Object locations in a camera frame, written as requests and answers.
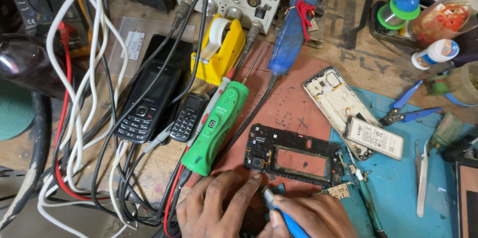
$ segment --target glue bottle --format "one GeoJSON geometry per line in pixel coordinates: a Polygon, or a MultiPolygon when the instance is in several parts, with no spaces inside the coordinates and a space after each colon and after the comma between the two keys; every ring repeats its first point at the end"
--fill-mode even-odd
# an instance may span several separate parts
{"type": "Polygon", "coordinates": [[[451,39],[440,39],[429,45],[422,52],[415,52],[412,55],[412,64],[421,70],[427,70],[430,65],[453,59],[458,55],[460,48],[451,39]]]}

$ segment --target pliers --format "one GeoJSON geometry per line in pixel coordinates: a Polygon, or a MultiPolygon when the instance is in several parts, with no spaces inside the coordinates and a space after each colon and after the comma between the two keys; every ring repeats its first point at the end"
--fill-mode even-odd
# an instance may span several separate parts
{"type": "Polygon", "coordinates": [[[415,82],[413,87],[411,87],[408,91],[405,91],[402,95],[400,95],[400,97],[398,97],[398,99],[390,105],[391,107],[390,112],[385,117],[380,119],[380,123],[384,126],[389,126],[397,121],[409,122],[414,119],[422,118],[422,117],[428,116],[429,114],[435,113],[436,111],[442,110],[443,109],[442,107],[438,107],[438,108],[422,109],[422,110],[408,112],[404,114],[398,114],[400,109],[402,109],[402,107],[407,103],[407,101],[415,93],[418,87],[420,87],[421,84],[423,84],[423,80],[419,80],[415,82]]]}

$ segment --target smartphone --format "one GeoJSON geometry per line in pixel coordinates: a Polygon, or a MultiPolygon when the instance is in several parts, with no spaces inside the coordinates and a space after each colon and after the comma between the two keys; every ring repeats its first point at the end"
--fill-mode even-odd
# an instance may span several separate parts
{"type": "Polygon", "coordinates": [[[335,67],[328,66],[307,79],[303,83],[303,88],[357,160],[363,162],[375,153],[365,146],[344,138],[349,116],[365,120],[380,128],[383,126],[335,67]]]}

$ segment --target red wire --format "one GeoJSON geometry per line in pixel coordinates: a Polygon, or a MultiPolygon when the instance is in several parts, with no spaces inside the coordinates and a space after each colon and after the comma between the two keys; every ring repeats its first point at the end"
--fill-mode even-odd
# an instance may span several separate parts
{"type": "MultiPolygon", "coordinates": [[[[70,51],[68,49],[69,32],[68,32],[68,29],[64,28],[63,22],[60,23],[60,26],[62,28],[62,30],[60,31],[60,35],[61,35],[61,39],[62,39],[62,43],[63,43],[63,47],[64,47],[64,53],[65,53],[65,57],[66,57],[66,77],[68,79],[68,82],[71,83],[71,58],[70,58],[70,51]]],[[[60,137],[60,129],[63,127],[64,117],[66,116],[66,110],[68,108],[68,98],[69,98],[68,90],[65,90],[64,99],[63,99],[63,108],[62,108],[62,111],[61,111],[60,122],[58,123],[57,135],[55,137],[55,147],[57,146],[57,142],[59,141],[58,138],[60,137]]],[[[83,197],[83,196],[78,195],[75,192],[71,191],[64,184],[62,175],[60,173],[58,157],[55,159],[55,161],[56,161],[55,172],[57,173],[58,184],[60,185],[60,187],[72,197],[75,197],[75,198],[78,198],[78,199],[84,200],[84,201],[92,201],[91,198],[83,197]]],[[[104,200],[104,199],[109,199],[109,197],[98,198],[98,200],[104,200]]]]}
{"type": "Polygon", "coordinates": [[[175,192],[176,185],[178,183],[179,177],[181,176],[182,169],[184,168],[184,165],[181,163],[179,165],[178,173],[176,174],[175,181],[173,182],[173,186],[171,187],[171,192],[169,193],[168,197],[168,202],[166,204],[166,211],[164,212],[164,233],[169,237],[169,238],[176,238],[178,236],[172,236],[168,233],[168,214],[169,214],[169,206],[171,205],[171,199],[173,198],[173,193],[175,192]]]}

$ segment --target white battery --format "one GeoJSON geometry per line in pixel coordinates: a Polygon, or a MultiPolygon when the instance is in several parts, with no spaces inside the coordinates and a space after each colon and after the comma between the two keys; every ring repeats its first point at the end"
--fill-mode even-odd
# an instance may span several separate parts
{"type": "Polygon", "coordinates": [[[403,137],[350,116],[344,137],[398,161],[402,159],[403,137]]]}

